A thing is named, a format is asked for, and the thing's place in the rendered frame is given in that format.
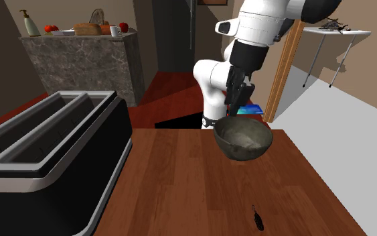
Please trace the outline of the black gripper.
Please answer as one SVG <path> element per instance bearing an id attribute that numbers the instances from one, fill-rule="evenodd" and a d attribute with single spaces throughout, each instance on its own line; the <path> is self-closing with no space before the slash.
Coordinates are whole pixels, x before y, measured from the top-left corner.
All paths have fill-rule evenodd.
<path id="1" fill-rule="evenodd" d="M 231 66 L 226 81 L 225 104 L 230 105 L 229 116 L 237 116 L 240 107 L 247 104 L 255 86 L 244 82 L 245 75 L 250 76 L 260 70 L 267 56 L 269 47 L 244 44 L 235 40 L 230 55 Z"/>

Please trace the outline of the blue flat card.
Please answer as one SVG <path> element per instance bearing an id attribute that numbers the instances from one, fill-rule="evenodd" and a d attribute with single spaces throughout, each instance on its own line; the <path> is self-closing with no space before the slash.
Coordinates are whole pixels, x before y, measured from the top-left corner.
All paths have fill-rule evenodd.
<path id="1" fill-rule="evenodd" d="M 262 115 L 264 112 L 259 105 L 247 104 L 239 107 L 238 115 Z"/>

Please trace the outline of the dark grey bowl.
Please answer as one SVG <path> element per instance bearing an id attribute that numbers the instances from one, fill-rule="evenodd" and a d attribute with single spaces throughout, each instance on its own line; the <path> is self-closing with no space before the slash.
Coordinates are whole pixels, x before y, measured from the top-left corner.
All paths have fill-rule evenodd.
<path id="1" fill-rule="evenodd" d="M 224 155 L 236 161 L 262 156 L 273 142 L 273 133 L 260 121 L 248 117 L 223 117 L 214 125 L 214 137 Z"/>

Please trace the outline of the white folding table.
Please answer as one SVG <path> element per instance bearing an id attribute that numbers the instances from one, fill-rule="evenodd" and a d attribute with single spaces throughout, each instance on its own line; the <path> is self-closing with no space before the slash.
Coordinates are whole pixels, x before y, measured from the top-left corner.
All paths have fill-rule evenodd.
<path id="1" fill-rule="evenodd" d="M 342 64 L 344 63 L 349 51 L 350 51 L 350 48 L 352 47 L 355 39 L 356 39 L 356 36 L 369 36 L 371 34 L 370 31 L 366 31 L 366 30 L 360 30 L 360 29 L 350 29 L 348 30 L 348 24 L 342 24 L 342 23 L 338 23 L 337 22 L 337 19 L 331 19 L 331 18 L 328 18 L 328 22 L 326 22 L 325 24 L 319 26 L 319 27 L 304 27 L 303 29 L 304 32 L 308 32 L 308 33 L 313 33 L 313 34 L 320 34 L 322 35 L 321 37 L 321 41 L 318 45 L 318 48 L 317 48 L 317 51 L 314 55 L 314 58 L 313 58 L 313 61 L 311 63 L 311 66 L 310 66 L 310 69 L 307 73 L 307 76 L 305 78 L 305 81 L 303 83 L 303 88 L 305 88 L 306 84 L 307 84 L 307 81 L 311 75 L 311 71 L 313 70 L 313 67 L 315 65 L 315 61 L 317 60 L 317 57 L 319 55 L 319 52 L 321 50 L 321 47 L 325 41 L 325 37 L 328 36 L 328 35 L 345 35 L 345 36 L 352 36 L 352 39 L 349 43 L 349 46 L 344 54 L 344 57 L 342 58 L 342 61 L 340 62 L 340 65 L 338 66 L 330 84 L 329 84 L 329 88 L 332 87 L 335 79 L 336 79 L 336 76 L 340 70 L 340 67 L 342 66 Z"/>

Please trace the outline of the small black oblong object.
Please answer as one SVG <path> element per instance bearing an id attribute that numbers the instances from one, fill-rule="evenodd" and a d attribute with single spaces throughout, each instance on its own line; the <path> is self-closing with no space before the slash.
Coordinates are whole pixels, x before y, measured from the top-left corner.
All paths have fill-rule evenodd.
<path id="1" fill-rule="evenodd" d="M 264 231 L 265 227 L 263 225 L 262 219 L 260 215 L 256 211 L 256 207 L 252 205 L 252 210 L 254 211 L 254 222 L 256 224 L 256 227 L 259 231 Z"/>

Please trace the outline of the grey marble counter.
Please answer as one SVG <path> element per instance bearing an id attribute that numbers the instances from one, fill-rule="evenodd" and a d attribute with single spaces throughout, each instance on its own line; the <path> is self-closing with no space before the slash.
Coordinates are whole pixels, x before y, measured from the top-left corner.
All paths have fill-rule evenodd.
<path id="1" fill-rule="evenodd" d="M 103 34 L 110 29 L 102 9 L 88 23 L 77 23 L 72 36 L 20 37 L 46 92 L 116 91 L 130 107 L 145 92 L 138 35 Z"/>

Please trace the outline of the black and silver toaster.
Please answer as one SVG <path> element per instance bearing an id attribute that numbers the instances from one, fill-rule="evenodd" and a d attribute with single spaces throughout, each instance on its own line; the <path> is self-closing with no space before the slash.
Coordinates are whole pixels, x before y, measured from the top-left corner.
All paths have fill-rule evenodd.
<path id="1" fill-rule="evenodd" d="M 114 91 L 58 91 L 0 124 L 0 236 L 92 236 L 131 135 Z"/>

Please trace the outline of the wooden door frame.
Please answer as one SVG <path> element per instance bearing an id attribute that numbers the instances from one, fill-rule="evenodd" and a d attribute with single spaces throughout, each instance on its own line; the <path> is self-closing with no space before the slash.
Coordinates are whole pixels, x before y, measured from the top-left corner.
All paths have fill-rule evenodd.
<path id="1" fill-rule="evenodd" d="M 305 23 L 296 19 L 286 37 L 264 116 L 262 118 L 264 122 L 273 122 L 304 27 Z"/>

